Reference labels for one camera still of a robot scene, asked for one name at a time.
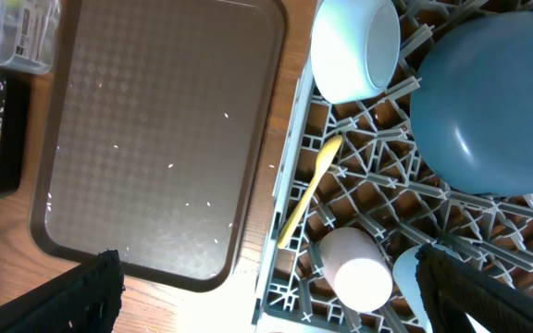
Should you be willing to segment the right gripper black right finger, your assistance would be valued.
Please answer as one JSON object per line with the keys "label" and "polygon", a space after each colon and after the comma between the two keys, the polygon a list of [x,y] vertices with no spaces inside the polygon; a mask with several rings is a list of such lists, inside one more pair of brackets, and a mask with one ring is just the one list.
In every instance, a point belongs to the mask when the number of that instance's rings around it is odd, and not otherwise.
{"label": "right gripper black right finger", "polygon": [[474,318],[490,332],[533,332],[533,298],[425,244],[416,280],[435,332],[472,332]]}

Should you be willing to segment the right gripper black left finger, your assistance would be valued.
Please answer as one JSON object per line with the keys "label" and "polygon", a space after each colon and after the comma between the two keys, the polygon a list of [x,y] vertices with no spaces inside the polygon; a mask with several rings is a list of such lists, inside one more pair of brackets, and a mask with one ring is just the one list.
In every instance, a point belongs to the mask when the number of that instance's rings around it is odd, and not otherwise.
{"label": "right gripper black left finger", "polygon": [[111,332],[122,307],[118,251],[93,259],[0,306],[0,332]]}

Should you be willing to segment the light blue cup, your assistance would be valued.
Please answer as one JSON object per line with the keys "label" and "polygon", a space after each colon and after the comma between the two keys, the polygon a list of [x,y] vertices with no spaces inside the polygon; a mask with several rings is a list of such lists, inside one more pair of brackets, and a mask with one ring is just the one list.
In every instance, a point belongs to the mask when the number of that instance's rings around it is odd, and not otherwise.
{"label": "light blue cup", "polygon": [[420,248],[421,245],[416,245],[402,253],[393,265],[392,276],[420,326],[427,333],[432,333],[432,325],[424,308],[421,290],[415,276],[418,265],[415,255]]}

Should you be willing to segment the pink white cup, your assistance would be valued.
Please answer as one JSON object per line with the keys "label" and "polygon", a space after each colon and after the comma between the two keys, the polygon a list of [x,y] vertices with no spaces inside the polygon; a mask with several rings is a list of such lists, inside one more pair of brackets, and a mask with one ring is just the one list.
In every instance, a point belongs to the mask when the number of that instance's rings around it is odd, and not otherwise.
{"label": "pink white cup", "polygon": [[323,276],[336,296],[356,312],[372,312],[390,298],[393,280],[373,240],[357,228],[337,228],[318,244]]}

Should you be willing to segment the yellow spoon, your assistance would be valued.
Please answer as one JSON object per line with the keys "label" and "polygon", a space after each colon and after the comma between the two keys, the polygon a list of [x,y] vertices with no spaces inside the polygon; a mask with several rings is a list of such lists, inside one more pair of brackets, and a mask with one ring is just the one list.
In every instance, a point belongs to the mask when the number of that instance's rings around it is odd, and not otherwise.
{"label": "yellow spoon", "polygon": [[342,143],[343,137],[341,135],[336,135],[321,147],[316,157],[314,176],[310,180],[308,187],[306,188],[300,201],[295,206],[291,216],[288,218],[287,222],[279,233],[279,237],[277,239],[278,249],[284,249],[290,243],[291,237],[293,236],[293,233],[304,216],[304,213],[310,204],[320,180],[332,165],[335,155],[341,148]]}

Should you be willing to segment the large blue plate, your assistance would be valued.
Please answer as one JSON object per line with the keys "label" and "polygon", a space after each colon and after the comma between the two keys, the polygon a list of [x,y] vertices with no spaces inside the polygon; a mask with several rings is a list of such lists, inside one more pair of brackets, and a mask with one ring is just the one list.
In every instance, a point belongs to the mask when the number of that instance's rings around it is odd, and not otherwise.
{"label": "large blue plate", "polygon": [[458,26],[418,74],[411,125],[430,169],[469,194],[533,192],[533,11]]}

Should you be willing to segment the light blue rice bowl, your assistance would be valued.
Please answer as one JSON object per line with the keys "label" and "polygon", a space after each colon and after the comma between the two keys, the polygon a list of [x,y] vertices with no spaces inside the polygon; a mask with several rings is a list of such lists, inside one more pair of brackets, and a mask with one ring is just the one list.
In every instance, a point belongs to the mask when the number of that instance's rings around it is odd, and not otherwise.
{"label": "light blue rice bowl", "polygon": [[391,0],[324,0],[311,34],[316,86],[332,104],[382,94],[397,67],[400,21]]}

